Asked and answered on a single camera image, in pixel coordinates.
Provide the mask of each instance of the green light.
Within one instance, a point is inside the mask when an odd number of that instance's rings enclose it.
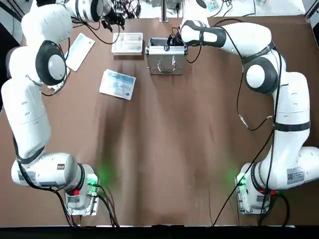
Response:
[[[239,186],[243,186],[246,184],[246,179],[245,179],[245,174],[244,173],[239,173],[237,176],[237,182],[239,182]]]
[[[88,185],[91,185],[89,187],[89,191],[90,192],[97,192],[97,187],[93,186],[93,185],[96,185],[96,184],[98,184],[98,180],[97,180],[96,175],[88,174]]]
[[[111,186],[116,182],[116,169],[110,160],[104,160],[97,169],[102,185]]]

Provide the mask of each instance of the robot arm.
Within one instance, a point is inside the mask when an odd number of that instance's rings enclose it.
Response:
[[[188,46],[208,45],[239,55],[247,86],[253,91],[272,95],[274,103],[280,87],[269,189],[285,190],[318,179],[319,149],[303,146],[310,133],[307,80],[301,73],[286,71],[286,61],[274,47],[270,30],[254,23],[239,22],[223,27],[209,27],[201,19],[184,19],[180,34]],[[279,62],[282,62],[280,81]],[[237,176],[239,181],[245,175],[245,180],[238,187],[242,214],[260,214],[270,158],[271,149],[263,161],[252,165],[249,171],[250,163],[245,164]],[[264,213],[269,205],[268,197]]]
[[[22,30],[27,46],[7,55],[11,79],[3,84],[1,93],[16,154],[11,177],[19,185],[63,188],[70,214],[95,215],[98,199],[92,196],[97,194],[97,188],[92,184],[97,184],[98,178],[93,169],[77,163],[71,154],[48,153],[44,149],[51,128],[41,86],[57,85],[65,78],[66,63],[57,44],[72,33],[69,13],[63,5],[50,4],[26,14]]]

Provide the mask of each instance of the brown table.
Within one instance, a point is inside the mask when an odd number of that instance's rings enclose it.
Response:
[[[286,57],[289,71],[303,73],[311,96],[311,134],[306,145],[319,147],[319,51],[311,26],[302,16],[247,17],[272,31],[274,42]],[[211,18],[212,25],[220,18]],[[143,32],[144,41],[164,37],[181,19],[127,20],[125,31]],[[68,152],[80,163],[92,165],[109,186],[122,225],[209,225],[234,187],[234,176],[264,144],[271,122],[257,132],[248,131],[236,114],[241,63],[238,57],[212,47],[187,65],[183,76],[150,76],[146,58],[114,57],[111,46],[98,41],[85,27],[75,28],[96,40],[64,89],[44,98],[52,128],[47,151]],[[112,35],[100,29],[101,38]],[[190,48],[190,60],[198,48]],[[111,69],[135,76],[131,101],[99,93],[103,71]],[[271,97],[243,87],[240,111],[256,126],[272,114]],[[21,187],[11,180],[14,160],[12,137],[4,113],[0,115],[1,227],[65,225],[58,199],[51,193]],[[261,160],[269,150],[259,157]],[[286,192],[291,204],[290,224],[318,225],[318,182]],[[232,197],[217,224],[237,224],[236,199]],[[267,224],[281,224],[285,206],[278,200]],[[242,225],[255,225],[254,216],[241,216]],[[98,216],[83,218],[83,225],[109,224],[100,204]]]

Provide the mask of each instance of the red light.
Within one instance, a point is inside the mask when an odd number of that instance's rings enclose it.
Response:
[[[276,191],[275,190],[271,190],[270,191],[270,195],[275,195],[276,194]]]

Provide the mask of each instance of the white box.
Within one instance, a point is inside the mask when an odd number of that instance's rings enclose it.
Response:
[[[118,37],[118,33],[113,33],[113,42]],[[117,41],[112,45],[114,55],[142,55],[143,33],[123,32],[120,33]]]

